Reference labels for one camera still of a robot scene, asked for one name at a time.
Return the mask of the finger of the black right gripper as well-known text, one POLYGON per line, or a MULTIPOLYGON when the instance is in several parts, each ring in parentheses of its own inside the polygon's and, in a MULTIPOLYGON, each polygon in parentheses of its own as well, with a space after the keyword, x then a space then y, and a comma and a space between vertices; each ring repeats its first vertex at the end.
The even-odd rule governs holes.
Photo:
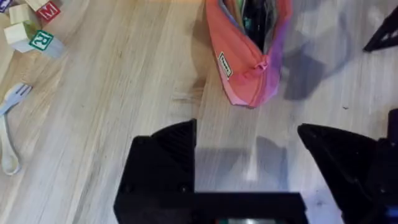
POLYGON ((364 46, 364 52, 397 47, 397 7, 383 20, 364 46))

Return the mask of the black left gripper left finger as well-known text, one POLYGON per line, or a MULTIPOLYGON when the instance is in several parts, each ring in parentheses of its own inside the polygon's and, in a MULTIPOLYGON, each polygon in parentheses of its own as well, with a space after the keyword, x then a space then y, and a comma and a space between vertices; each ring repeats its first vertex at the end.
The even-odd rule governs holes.
POLYGON ((136 136, 113 205, 118 223, 191 223, 187 208, 172 208, 177 194, 192 193, 197 121, 136 136))

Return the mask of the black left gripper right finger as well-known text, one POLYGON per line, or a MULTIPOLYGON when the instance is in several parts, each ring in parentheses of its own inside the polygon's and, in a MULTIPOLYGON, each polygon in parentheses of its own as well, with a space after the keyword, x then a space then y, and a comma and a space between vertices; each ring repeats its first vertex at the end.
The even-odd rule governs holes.
POLYGON ((387 136, 372 139, 338 128, 303 123, 297 128, 345 223, 397 223, 397 110, 387 136))

